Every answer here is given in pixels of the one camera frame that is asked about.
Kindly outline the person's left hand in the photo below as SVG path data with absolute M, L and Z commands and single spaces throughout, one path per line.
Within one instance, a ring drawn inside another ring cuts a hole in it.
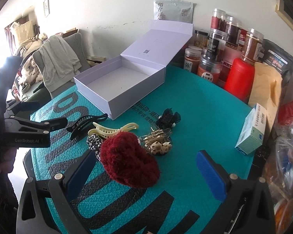
M 2 147 L 0 149 L 0 173 L 11 173 L 18 148 Z

